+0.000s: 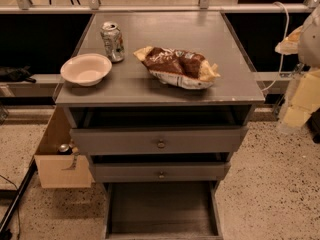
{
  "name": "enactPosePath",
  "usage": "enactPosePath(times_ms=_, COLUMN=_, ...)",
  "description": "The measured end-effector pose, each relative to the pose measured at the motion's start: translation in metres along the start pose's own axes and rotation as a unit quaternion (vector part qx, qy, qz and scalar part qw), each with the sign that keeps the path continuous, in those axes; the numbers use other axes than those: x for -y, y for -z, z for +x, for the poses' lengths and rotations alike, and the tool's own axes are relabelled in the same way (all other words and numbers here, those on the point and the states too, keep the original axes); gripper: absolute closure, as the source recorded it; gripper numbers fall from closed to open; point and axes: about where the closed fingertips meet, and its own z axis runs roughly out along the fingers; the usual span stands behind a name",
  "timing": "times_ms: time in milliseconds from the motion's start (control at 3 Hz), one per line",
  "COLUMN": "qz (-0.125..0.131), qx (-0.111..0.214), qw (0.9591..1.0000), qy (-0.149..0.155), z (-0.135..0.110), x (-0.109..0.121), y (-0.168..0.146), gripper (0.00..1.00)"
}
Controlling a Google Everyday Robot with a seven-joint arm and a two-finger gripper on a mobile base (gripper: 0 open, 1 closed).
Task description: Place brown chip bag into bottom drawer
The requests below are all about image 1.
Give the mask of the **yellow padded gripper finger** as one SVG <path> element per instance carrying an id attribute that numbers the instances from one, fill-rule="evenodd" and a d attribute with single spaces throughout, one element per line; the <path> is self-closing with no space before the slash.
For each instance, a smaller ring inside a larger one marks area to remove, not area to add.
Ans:
<path id="1" fill-rule="evenodd" d="M 304 74 L 289 102 L 283 122 L 292 128 L 302 127 L 320 108 L 320 69 Z"/>
<path id="2" fill-rule="evenodd" d="M 299 26 L 286 36 L 281 42 L 275 47 L 275 51 L 282 55 L 292 55 L 299 53 L 299 40 L 301 35 L 302 27 Z"/>

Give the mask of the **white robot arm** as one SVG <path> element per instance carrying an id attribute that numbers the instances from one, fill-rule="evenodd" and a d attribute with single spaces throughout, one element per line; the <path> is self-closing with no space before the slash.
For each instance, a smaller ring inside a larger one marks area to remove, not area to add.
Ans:
<path id="1" fill-rule="evenodd" d="M 320 108 L 320 6 L 278 43 L 275 51 L 297 54 L 299 62 L 310 67 L 307 73 L 291 80 L 280 110 L 279 128 L 289 132 L 301 128 Z"/>

